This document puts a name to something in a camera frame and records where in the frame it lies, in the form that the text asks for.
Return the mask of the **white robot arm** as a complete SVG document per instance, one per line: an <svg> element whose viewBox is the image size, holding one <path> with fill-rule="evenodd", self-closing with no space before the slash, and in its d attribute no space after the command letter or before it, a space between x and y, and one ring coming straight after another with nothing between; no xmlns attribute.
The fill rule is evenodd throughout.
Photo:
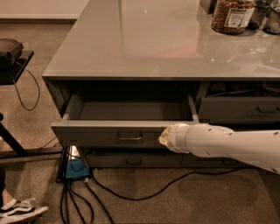
<svg viewBox="0 0 280 224"><path fill-rule="evenodd" d="M209 124L176 123L167 127L159 142L176 153L200 158L232 158L280 174L280 131L234 131Z"/></svg>

